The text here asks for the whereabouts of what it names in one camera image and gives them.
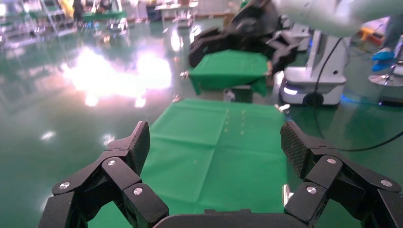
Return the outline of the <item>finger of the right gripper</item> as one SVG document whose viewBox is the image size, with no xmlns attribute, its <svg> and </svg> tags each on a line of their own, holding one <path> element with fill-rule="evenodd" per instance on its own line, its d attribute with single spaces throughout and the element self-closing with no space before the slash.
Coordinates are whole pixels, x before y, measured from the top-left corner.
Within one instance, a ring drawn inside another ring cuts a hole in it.
<svg viewBox="0 0 403 228">
<path fill-rule="evenodd" d="M 190 44 L 189 65 L 195 68 L 204 56 L 229 49 L 230 36 L 219 28 L 210 28 L 194 37 Z"/>
<path fill-rule="evenodd" d="M 274 51 L 271 62 L 271 74 L 283 71 L 289 64 L 293 63 L 297 57 L 298 44 L 283 45 Z"/>
</svg>

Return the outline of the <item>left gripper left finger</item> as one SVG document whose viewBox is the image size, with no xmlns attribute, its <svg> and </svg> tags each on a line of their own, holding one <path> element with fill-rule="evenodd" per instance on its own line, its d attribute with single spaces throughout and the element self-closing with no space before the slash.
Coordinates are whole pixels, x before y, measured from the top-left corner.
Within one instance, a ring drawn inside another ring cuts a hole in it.
<svg viewBox="0 0 403 228">
<path fill-rule="evenodd" d="M 110 202 L 132 227 L 154 227 L 169 209 L 140 177 L 149 150 L 149 125 L 140 121 L 130 136 L 112 141 L 93 163 L 54 185 L 39 227 L 86 228 Z"/>
</svg>

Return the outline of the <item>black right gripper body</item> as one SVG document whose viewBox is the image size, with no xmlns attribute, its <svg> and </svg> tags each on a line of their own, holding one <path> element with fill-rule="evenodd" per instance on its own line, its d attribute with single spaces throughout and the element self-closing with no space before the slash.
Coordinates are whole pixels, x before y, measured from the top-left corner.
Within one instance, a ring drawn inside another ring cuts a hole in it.
<svg viewBox="0 0 403 228">
<path fill-rule="evenodd" d="M 227 50 L 261 53 L 267 58 L 284 57 L 280 14 L 272 0 L 250 0 L 220 33 Z"/>
</svg>

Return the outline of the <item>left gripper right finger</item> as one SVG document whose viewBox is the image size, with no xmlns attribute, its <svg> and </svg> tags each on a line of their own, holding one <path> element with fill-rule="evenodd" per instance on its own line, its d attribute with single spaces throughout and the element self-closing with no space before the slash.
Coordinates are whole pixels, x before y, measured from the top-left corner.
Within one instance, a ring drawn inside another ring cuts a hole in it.
<svg viewBox="0 0 403 228">
<path fill-rule="evenodd" d="M 402 227 L 403 196 L 397 182 L 349 160 L 294 122 L 283 124 L 280 137 L 282 151 L 302 180 L 285 204 L 286 214 L 312 228 L 333 200 L 363 228 Z"/>
</svg>

